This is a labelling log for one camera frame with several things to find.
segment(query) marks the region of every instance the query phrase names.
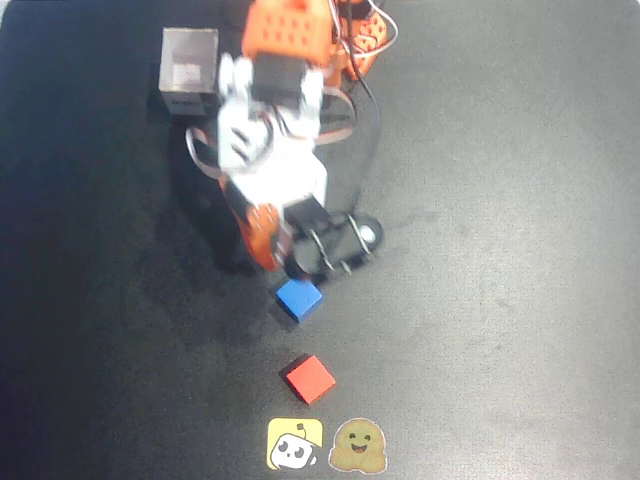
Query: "hugging face emoji sticker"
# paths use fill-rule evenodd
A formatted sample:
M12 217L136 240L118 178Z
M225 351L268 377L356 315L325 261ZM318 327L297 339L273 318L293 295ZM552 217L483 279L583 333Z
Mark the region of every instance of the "hugging face emoji sticker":
M386 446L378 425L366 418L354 418L336 432L329 465L341 472L382 473L387 468Z

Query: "black mat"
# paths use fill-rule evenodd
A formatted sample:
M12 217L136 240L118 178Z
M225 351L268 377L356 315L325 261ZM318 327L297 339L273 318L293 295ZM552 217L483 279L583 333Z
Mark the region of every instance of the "black mat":
M218 7L5 12L0 477L356 478L327 462L353 417L386 435L376 478L640 475L637 3L388 2L361 205L387 243L297 328L180 125L148 118L162 27L220 27L238 52L243 11L224 27ZM369 126L319 152L330 206ZM312 407L279 374L302 355L337 381ZM274 417L322 422L314 469L269 469Z

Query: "red cube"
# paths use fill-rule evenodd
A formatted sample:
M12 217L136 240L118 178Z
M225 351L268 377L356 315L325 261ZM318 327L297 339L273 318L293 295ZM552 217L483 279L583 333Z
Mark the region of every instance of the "red cube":
M336 384L335 379L315 355L289 372L287 380L307 405L311 405Z

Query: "orange 3d-printed part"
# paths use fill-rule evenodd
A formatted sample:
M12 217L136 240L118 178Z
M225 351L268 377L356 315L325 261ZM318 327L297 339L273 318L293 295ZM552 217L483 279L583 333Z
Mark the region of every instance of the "orange 3d-printed part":
M250 206L247 223L238 222L251 256L262 268L273 271L278 263L273 255L272 239L280 225L278 210L273 205Z
M326 67L331 61L333 21L326 0L257 0L249 9L243 55L304 58Z
M370 52L380 45L383 45L387 40L387 24L384 19L378 13L374 13L368 20L354 21L353 36L354 43L357 47L361 48L364 52ZM343 22L343 30L347 31L346 21ZM362 75L365 75L378 55L372 55L366 58L357 58L356 65ZM351 62L347 65L347 72L351 76L352 80L357 80L358 77L353 69Z

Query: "yellow sticker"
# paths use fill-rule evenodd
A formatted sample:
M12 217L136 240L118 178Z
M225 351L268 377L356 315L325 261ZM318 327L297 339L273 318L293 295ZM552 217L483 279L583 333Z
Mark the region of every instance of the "yellow sticker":
M366 418L352 418L336 432L329 465L340 472L382 473L387 469L386 447L378 425Z
M300 470L318 463L323 427L312 418L274 418L267 432L267 465L271 470Z

